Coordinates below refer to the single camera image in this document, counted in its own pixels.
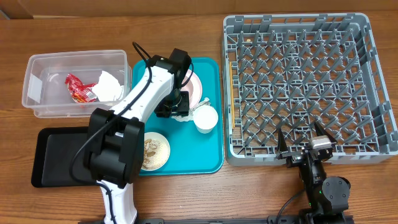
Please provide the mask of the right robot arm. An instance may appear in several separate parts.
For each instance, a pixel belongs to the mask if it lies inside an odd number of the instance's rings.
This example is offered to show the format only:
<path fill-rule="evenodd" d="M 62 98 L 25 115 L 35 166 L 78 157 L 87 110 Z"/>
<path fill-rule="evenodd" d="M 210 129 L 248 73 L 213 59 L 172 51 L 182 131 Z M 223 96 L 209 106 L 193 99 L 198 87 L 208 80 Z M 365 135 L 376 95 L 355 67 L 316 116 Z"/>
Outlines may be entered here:
<path fill-rule="evenodd" d="M 353 217 L 344 215 L 349 208 L 348 199 L 351 184 L 348 179 L 327 176 L 323 162 L 333 157 L 337 140 L 318 122 L 314 123 L 316 136 L 309 145 L 290 152 L 281 129 L 278 129 L 277 158 L 286 160 L 288 168 L 298 167 L 303 190 L 284 203 L 270 223 L 353 223 Z M 285 208 L 302 193 L 307 194 L 309 208 L 298 215 L 283 215 Z"/>

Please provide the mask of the foil paper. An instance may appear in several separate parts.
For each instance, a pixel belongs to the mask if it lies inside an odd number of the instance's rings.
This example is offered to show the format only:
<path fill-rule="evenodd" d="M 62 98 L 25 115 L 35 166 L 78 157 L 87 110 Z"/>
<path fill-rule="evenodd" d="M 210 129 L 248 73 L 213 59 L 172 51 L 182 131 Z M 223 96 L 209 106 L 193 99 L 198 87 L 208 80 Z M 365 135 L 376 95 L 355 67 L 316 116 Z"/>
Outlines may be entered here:
<path fill-rule="evenodd" d="M 173 118 L 174 120 L 176 120 L 178 122 L 193 121 L 194 112 L 198 109 L 201 109 L 204 106 L 209 106 L 210 108 L 214 109 L 214 107 L 211 105 L 210 99 L 208 97 L 205 97 L 205 99 L 203 101 L 199 102 L 196 106 L 189 109 L 187 116 L 178 115 L 178 116 L 171 116 L 171 118 Z"/>

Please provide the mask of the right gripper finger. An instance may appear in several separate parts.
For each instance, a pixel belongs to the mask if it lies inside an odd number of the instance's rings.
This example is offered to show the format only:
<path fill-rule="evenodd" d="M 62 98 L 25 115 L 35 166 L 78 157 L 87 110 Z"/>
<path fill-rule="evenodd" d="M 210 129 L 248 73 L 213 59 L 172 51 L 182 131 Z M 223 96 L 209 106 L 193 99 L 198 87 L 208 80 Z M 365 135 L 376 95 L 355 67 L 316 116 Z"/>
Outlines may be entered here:
<path fill-rule="evenodd" d="M 318 121 L 314 122 L 314 128 L 317 136 L 327 136 L 332 144 L 336 144 L 337 140 L 327 132 Z"/>
<path fill-rule="evenodd" d="M 277 140 L 277 150 L 278 152 L 287 152 L 288 151 L 288 147 L 287 144 L 285 142 L 285 138 L 284 138 L 284 134 L 282 132 L 282 130 L 279 128 L 277 130 L 278 133 L 278 140 Z"/>

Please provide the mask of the white napkin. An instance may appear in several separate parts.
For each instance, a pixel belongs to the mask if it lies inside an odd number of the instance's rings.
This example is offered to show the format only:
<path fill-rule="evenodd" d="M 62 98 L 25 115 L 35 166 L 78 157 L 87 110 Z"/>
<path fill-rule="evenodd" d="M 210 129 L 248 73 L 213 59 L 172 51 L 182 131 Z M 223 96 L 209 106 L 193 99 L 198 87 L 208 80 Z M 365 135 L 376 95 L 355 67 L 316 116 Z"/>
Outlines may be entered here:
<path fill-rule="evenodd" d="M 91 90 L 99 101 L 117 101 L 123 97 L 124 86 L 112 74 L 102 71 Z"/>

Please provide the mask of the red snack wrapper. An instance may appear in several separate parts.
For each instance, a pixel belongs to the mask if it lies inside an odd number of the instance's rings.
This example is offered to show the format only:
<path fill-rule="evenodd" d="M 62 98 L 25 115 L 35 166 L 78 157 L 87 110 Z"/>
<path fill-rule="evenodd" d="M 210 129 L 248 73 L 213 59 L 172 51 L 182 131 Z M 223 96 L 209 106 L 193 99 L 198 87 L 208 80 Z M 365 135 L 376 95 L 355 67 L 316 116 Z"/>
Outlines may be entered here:
<path fill-rule="evenodd" d="M 95 83 L 84 84 L 79 78 L 69 73 L 65 79 L 65 84 L 76 103 L 91 103 L 97 100 L 92 88 Z"/>

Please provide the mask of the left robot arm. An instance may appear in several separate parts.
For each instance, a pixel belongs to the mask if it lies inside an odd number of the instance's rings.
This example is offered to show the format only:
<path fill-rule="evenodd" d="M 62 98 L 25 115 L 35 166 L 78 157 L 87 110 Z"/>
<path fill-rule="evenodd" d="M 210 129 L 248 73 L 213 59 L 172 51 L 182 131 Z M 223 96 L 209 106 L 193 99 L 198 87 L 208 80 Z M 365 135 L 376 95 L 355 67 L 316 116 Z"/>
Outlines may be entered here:
<path fill-rule="evenodd" d="M 90 116 L 88 139 L 81 147 L 83 165 L 100 187 L 105 207 L 103 223 L 135 223 L 133 182 L 144 162 L 145 125 L 152 113 L 160 118 L 188 116 L 189 95 L 182 91 L 191 58 L 155 55 L 145 61 L 140 81 L 110 110 Z"/>

